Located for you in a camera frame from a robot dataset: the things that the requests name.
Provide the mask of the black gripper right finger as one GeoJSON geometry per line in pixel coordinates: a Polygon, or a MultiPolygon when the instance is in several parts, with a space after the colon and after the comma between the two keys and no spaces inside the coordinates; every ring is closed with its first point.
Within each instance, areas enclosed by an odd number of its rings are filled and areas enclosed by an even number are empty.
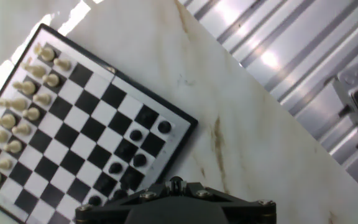
{"type": "Polygon", "coordinates": [[[276,224],[276,203],[272,200],[249,202],[230,194],[188,182],[182,187],[183,196],[217,206],[228,223],[276,224]]]}

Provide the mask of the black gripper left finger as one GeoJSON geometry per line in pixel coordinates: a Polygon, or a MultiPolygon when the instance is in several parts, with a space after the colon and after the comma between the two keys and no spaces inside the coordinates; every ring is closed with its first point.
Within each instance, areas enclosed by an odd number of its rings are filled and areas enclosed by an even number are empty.
{"type": "Polygon", "coordinates": [[[153,184],[126,197],[113,197],[104,206],[81,205],[75,210],[75,223],[125,222],[129,213],[139,205],[171,196],[172,183],[153,184]]]}

